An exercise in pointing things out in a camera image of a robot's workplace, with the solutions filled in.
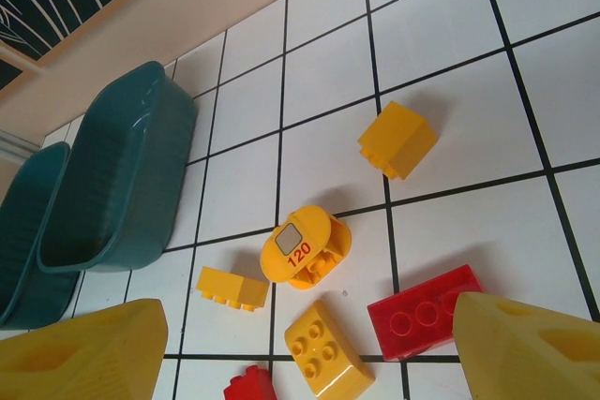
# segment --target wall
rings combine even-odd
[[[169,63],[273,1],[133,0],[3,100],[0,129],[41,142],[119,75],[147,60]]]

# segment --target red duplo brick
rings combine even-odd
[[[251,365],[246,374],[233,377],[223,392],[225,400],[278,400],[269,372]]]
[[[452,338],[461,292],[481,292],[468,265],[367,307],[386,361],[403,360]]]

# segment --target green plastic basket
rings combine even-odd
[[[42,271],[119,272],[160,256],[173,231],[196,113],[157,62],[102,90],[83,118],[45,224]]]
[[[78,273],[44,274],[36,242],[52,208],[68,157],[60,142],[33,154],[0,207],[0,329],[28,330],[56,322],[67,309]]]

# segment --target yellow toy piece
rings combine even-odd
[[[599,323],[467,292],[453,326],[472,398],[600,398]]]
[[[215,300],[218,304],[229,302],[231,308],[241,307],[252,312],[264,306],[269,284],[204,266],[196,289],[202,292],[204,299]]]
[[[0,341],[0,398],[149,400],[166,345],[158,300],[58,322]]]
[[[285,331],[285,343],[320,400],[353,400],[375,381],[320,300]]]
[[[438,138],[425,118],[390,102],[360,137],[360,154],[387,178],[404,180]]]
[[[303,206],[266,241],[262,272],[275,283],[312,288],[348,256],[351,243],[346,224],[319,206]]]

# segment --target toy block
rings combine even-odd
[[[360,137],[360,154],[390,179],[404,180],[438,138],[424,117],[390,102]]]
[[[403,360],[451,339],[457,297],[465,291],[481,291],[468,265],[370,304],[383,358]]]
[[[0,341],[0,398],[150,399],[166,345],[158,300],[54,323]]]
[[[320,400],[353,400],[375,380],[320,300],[285,331],[285,343]]]
[[[225,400],[278,400],[269,371],[258,365],[251,365],[241,377],[233,377],[223,393]]]
[[[600,324],[513,300],[460,294],[454,338],[472,398],[600,398]]]
[[[351,244],[346,224],[319,206],[303,206],[267,239],[261,253],[262,272],[274,283],[309,289],[348,256]]]
[[[204,299],[252,312],[264,306],[269,284],[204,266],[196,289],[202,292]]]

